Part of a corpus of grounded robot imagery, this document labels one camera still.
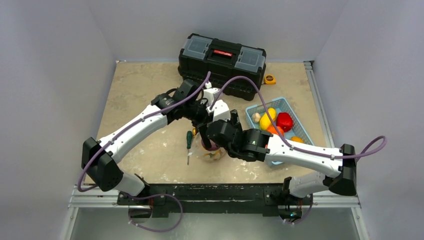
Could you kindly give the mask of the clear zip top bag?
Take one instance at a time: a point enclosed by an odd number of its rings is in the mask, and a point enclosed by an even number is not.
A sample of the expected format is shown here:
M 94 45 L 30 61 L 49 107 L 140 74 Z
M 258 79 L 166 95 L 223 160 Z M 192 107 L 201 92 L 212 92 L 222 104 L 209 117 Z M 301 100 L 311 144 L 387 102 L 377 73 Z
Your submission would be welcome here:
M 222 147 L 217 147 L 213 141 L 211 142 L 211 149 L 206 149 L 199 134 L 193 139 L 191 152 L 191 159 L 201 160 L 203 162 L 215 162 L 227 155 L 227 151 Z

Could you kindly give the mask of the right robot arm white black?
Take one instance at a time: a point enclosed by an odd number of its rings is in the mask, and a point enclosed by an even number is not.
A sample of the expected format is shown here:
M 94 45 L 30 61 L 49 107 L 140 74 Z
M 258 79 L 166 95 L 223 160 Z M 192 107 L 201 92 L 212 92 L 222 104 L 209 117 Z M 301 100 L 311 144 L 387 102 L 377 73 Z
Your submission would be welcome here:
M 236 110 L 207 110 L 205 136 L 232 158 L 246 162 L 283 162 L 311 169 L 301 177 L 287 177 L 280 196 L 288 204 L 309 194 L 329 190 L 341 196 L 357 194 L 355 148 L 321 148 L 284 142 L 278 135 L 251 128 L 243 130 Z

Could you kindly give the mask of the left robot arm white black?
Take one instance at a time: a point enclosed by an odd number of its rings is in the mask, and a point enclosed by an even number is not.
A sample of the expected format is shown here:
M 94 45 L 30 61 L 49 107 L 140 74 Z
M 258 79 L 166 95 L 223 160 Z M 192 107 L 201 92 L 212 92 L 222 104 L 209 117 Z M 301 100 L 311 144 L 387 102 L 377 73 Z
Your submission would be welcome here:
M 82 173 L 78 180 L 78 190 L 87 192 L 92 187 L 82 188 L 82 179 L 89 176 L 94 187 L 103 192 L 118 190 L 129 194 L 138 205 L 149 199 L 147 183 L 141 177 L 124 172 L 119 163 L 139 143 L 152 133 L 181 118 L 200 123 L 209 116 L 205 90 L 212 84 L 205 78 L 201 84 L 186 79 L 175 89 L 157 95 L 135 118 L 115 132 L 96 140 L 87 138 L 82 144 Z

